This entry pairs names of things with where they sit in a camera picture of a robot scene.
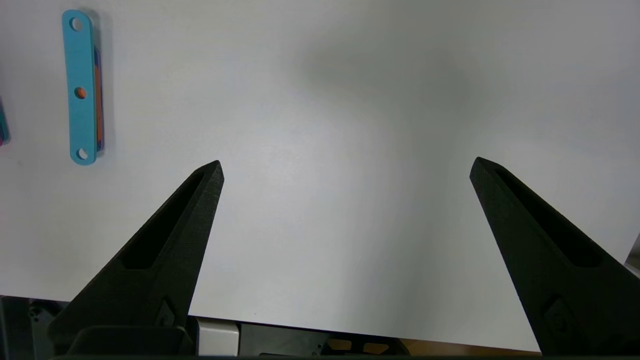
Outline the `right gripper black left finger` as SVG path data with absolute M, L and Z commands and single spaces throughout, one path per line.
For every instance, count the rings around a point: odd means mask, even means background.
M 192 351 L 185 326 L 222 193 L 197 168 L 50 323 L 57 351 Z

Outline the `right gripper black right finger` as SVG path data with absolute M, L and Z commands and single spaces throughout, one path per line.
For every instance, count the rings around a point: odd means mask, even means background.
M 541 353 L 637 357 L 639 278 L 502 165 L 470 181 Z

